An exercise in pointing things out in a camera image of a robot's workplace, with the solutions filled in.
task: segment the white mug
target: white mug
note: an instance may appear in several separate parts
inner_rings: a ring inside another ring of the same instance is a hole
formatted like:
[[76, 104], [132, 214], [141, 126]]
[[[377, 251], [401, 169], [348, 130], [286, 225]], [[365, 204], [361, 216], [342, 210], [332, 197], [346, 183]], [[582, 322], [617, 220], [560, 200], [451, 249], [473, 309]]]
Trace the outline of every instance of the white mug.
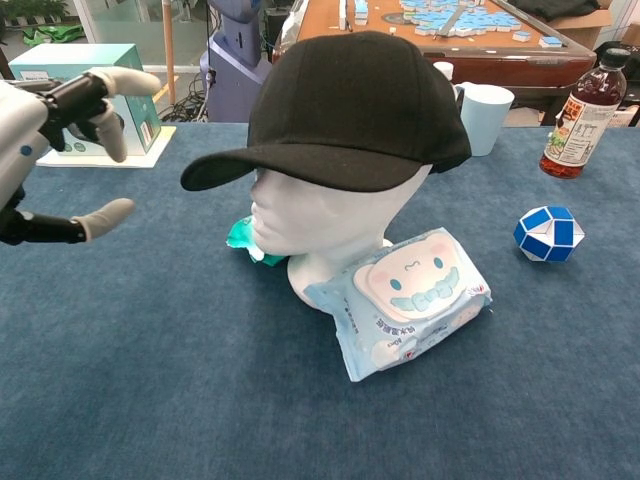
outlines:
[[489, 155], [498, 139], [515, 98], [506, 88], [464, 82], [455, 86], [464, 91], [460, 116], [469, 136], [474, 157]]

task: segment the baseball cap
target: baseball cap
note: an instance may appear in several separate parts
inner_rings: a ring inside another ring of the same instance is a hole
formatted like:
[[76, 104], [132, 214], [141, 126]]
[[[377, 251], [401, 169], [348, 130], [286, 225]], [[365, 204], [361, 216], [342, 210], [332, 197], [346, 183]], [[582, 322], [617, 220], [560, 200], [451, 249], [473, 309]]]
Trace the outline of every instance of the baseball cap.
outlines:
[[378, 192], [423, 165], [441, 173], [470, 156], [447, 79], [407, 40], [366, 31], [287, 50], [253, 106], [247, 146], [198, 158], [181, 184], [206, 190], [261, 167], [338, 190]]

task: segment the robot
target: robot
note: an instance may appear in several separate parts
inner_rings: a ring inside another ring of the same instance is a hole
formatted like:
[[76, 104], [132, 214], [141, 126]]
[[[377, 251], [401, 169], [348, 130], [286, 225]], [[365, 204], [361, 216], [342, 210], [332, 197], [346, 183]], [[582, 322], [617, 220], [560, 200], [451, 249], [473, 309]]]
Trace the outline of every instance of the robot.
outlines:
[[22, 186], [49, 147], [64, 150], [63, 129], [102, 145], [115, 162], [127, 157], [121, 118], [108, 98], [151, 95], [161, 88], [153, 75], [122, 67], [93, 68], [64, 84], [0, 81], [0, 241], [89, 242], [124, 221], [134, 202], [120, 198], [97, 212], [70, 220], [17, 210]]
[[208, 0], [222, 17], [220, 30], [200, 59], [210, 122], [247, 123], [258, 92], [271, 71], [262, 58], [260, 0]]

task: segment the teal box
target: teal box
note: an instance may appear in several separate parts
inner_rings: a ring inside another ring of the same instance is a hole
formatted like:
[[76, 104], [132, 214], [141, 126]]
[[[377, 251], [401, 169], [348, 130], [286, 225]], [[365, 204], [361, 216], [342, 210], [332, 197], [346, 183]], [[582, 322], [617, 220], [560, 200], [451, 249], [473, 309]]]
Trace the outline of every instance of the teal box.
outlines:
[[[9, 63], [18, 80], [54, 79], [66, 82], [92, 67], [127, 67], [142, 70], [134, 44], [42, 44]], [[129, 155], [145, 155], [160, 133], [160, 120], [151, 96], [110, 99], [124, 120]], [[84, 142], [64, 131], [65, 151], [60, 155], [104, 156], [99, 145]]]

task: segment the cap brim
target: cap brim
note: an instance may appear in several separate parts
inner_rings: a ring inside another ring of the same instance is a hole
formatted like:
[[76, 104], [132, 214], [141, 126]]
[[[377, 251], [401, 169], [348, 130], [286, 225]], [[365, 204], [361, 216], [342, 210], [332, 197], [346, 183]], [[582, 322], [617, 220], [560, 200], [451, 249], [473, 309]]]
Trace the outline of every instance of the cap brim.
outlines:
[[422, 164], [327, 145], [260, 145], [201, 157], [184, 170], [180, 182], [185, 190], [207, 190], [236, 180], [256, 167], [337, 190], [380, 192], [409, 180]]

